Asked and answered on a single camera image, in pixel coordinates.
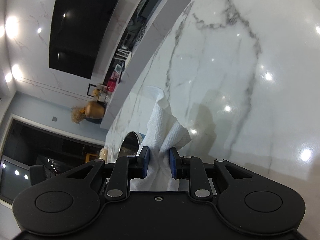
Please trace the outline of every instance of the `black flat screen tv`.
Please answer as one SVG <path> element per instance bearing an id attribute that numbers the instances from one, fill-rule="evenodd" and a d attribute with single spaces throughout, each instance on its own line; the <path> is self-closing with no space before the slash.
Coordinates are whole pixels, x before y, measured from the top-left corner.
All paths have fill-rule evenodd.
<path id="1" fill-rule="evenodd" d="M 49 68 L 90 79 L 99 47 L 118 0 L 56 0 Z"/>

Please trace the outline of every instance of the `white paper towel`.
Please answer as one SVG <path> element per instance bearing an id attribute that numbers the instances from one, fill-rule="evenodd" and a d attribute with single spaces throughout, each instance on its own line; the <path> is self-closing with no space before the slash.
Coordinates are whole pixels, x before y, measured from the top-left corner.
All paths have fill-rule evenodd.
<path id="1" fill-rule="evenodd" d="M 156 103 L 147 124 L 147 134 L 141 144 L 150 148 L 150 161 L 145 179 L 132 179 L 130 190 L 138 191 L 176 191 L 179 180 L 171 176 L 168 149 L 180 149 L 191 139 L 188 130 L 172 116 L 170 103 L 164 91 L 157 87 L 147 87 Z"/>

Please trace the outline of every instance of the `metal rivet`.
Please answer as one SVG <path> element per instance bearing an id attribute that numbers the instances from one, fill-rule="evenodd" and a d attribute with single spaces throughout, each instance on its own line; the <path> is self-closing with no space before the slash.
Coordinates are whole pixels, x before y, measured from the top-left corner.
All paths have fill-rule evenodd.
<path id="1" fill-rule="evenodd" d="M 210 191 L 209 190 L 206 190 L 206 189 L 198 189 L 196 192 L 195 192 L 195 195 L 197 197 L 209 197 L 210 196 Z"/>
<path id="2" fill-rule="evenodd" d="M 122 195 L 122 191 L 119 189 L 111 189 L 107 192 L 109 197 L 120 197 Z"/>

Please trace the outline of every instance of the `marble table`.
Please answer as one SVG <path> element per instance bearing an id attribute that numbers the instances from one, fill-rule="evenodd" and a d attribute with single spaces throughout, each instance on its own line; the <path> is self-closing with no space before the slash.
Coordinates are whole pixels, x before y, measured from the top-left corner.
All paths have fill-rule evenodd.
<path id="1" fill-rule="evenodd" d="M 189 129 L 180 155 L 228 159 L 295 189 L 300 233 L 320 239 L 320 0 L 192 0 L 135 83 L 106 137 L 113 162 L 146 133 L 162 88 Z"/>

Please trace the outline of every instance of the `blue gripper pad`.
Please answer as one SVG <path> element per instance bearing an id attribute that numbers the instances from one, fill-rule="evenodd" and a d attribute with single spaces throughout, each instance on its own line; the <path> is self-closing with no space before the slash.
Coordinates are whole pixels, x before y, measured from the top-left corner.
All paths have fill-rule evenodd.
<path id="1" fill-rule="evenodd" d="M 144 178 L 147 176 L 147 172 L 148 172 L 149 158 L 150 158 L 149 155 L 150 155 L 150 148 L 148 147 L 146 154 L 144 155 L 144 158 L 143 158 L 142 174 Z"/>
<path id="2" fill-rule="evenodd" d="M 172 149 L 169 149 L 169 164 L 171 169 L 172 178 L 177 178 L 176 159 L 173 156 Z"/>

